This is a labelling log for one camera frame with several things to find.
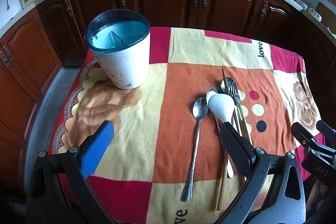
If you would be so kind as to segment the pale wooden chopstick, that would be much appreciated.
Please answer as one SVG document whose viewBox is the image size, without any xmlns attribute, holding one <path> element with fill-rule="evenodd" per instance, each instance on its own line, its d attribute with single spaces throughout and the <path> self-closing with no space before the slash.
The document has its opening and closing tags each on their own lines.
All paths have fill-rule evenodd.
<svg viewBox="0 0 336 224">
<path fill-rule="evenodd" d="M 240 126 L 240 132 L 243 137 L 245 137 L 251 144 L 252 144 L 252 139 L 251 136 L 248 132 L 247 128 L 247 123 L 245 121 L 245 117 L 243 113 L 241 112 L 240 108 L 235 106 L 235 110 L 237 112 L 238 120 L 239 120 L 239 126 Z"/>
</svg>

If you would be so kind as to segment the steel fork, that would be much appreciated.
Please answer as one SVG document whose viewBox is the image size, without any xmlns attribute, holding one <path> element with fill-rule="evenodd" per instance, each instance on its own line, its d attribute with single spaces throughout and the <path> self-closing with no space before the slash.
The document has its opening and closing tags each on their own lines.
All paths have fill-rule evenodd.
<svg viewBox="0 0 336 224">
<path fill-rule="evenodd" d="M 243 110 L 242 110 L 242 107 L 241 107 L 241 100 L 240 100 L 240 97 L 239 97 L 239 93 L 238 93 L 238 88 L 237 88 L 237 85 L 236 85 L 236 81 L 234 80 L 234 82 L 232 83 L 232 88 L 233 88 L 233 94 L 232 94 L 232 97 L 234 99 L 234 102 L 235 102 L 235 105 L 237 107 L 240 108 L 241 112 L 243 113 Z"/>
</svg>

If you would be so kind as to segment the brown wooden chopstick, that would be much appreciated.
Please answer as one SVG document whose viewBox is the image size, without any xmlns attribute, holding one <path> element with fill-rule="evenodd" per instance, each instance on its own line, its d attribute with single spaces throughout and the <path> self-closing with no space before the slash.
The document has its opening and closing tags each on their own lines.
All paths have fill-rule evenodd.
<svg viewBox="0 0 336 224">
<path fill-rule="evenodd" d="M 223 68 L 222 68 L 222 76 L 223 76 L 223 79 L 220 82 L 220 87 L 225 94 L 229 94 L 228 93 L 228 84 L 227 84 L 227 80 L 226 80 L 226 75 L 224 73 Z M 227 176 L 228 176 L 228 172 L 227 172 L 228 153 L 227 153 L 224 146 L 222 146 L 222 148 L 223 148 L 223 152 L 224 152 L 224 167 L 223 167 L 222 184 L 221 184 L 219 199 L 218 199 L 218 204 L 217 204 L 217 211 L 224 210 L 224 192 L 225 192 L 226 180 L 227 180 Z"/>
</svg>

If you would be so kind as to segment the long steel spoon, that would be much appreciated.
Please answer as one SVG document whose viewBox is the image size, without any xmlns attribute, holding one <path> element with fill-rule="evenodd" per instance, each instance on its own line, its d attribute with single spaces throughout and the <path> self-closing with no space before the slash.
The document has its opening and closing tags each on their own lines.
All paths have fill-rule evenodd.
<svg viewBox="0 0 336 224">
<path fill-rule="evenodd" d="M 194 149 L 193 149 L 193 154 L 191 158 L 189 174 L 188 174 L 187 181 L 185 183 L 185 187 L 183 188 L 183 192 L 181 195 L 182 202 L 190 201 L 193 196 L 194 172 L 195 172 L 195 164 L 196 164 L 197 153 L 198 153 L 201 121 L 206 117 L 208 111 L 209 111 L 209 107 L 207 106 L 206 99 L 204 97 L 199 97 L 194 102 L 193 109 L 192 109 L 193 117 L 196 119 L 197 125 L 196 125 Z"/>
</svg>

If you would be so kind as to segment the dark wooden kitchen cabinets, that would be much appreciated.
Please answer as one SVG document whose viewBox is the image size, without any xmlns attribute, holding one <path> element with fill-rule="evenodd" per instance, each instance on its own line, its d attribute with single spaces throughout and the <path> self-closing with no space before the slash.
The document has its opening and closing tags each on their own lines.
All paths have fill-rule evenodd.
<svg viewBox="0 0 336 224">
<path fill-rule="evenodd" d="M 61 66 L 82 65 L 84 35 L 103 11 L 129 9 L 155 27 L 261 40 L 301 55 L 322 119 L 335 125 L 335 43 L 283 0 L 46 0 L 1 36 L 1 183 L 21 188 L 33 121 Z"/>
</svg>

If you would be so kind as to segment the patchwork colourful table blanket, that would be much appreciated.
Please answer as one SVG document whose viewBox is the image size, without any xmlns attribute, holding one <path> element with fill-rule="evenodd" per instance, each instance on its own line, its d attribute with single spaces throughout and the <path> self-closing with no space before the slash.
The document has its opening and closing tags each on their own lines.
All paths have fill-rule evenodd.
<svg viewBox="0 0 336 224">
<path fill-rule="evenodd" d="M 88 53 L 61 111 L 52 153 L 67 151 L 103 121 L 114 137 L 88 177 L 112 217 L 130 223 L 213 223 L 223 173 L 223 149 L 213 116 L 201 121 L 193 196 L 182 202 L 197 122 L 192 106 L 218 86 L 222 68 L 238 85 L 241 107 L 255 147 L 270 154 L 303 147 L 290 133 L 294 122 L 318 141 L 320 114 L 297 53 L 220 32 L 151 29 L 149 76 L 134 90 L 116 88 Z"/>
</svg>

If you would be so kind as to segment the white utensil holder teal rim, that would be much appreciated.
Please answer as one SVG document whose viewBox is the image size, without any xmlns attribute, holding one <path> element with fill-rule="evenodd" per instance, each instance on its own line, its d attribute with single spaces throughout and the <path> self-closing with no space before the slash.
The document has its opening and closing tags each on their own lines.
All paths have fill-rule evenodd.
<svg viewBox="0 0 336 224">
<path fill-rule="evenodd" d="M 135 89 L 146 81 L 150 23 L 143 15 L 126 9 L 104 11 L 88 25 L 85 41 L 117 88 Z"/>
</svg>

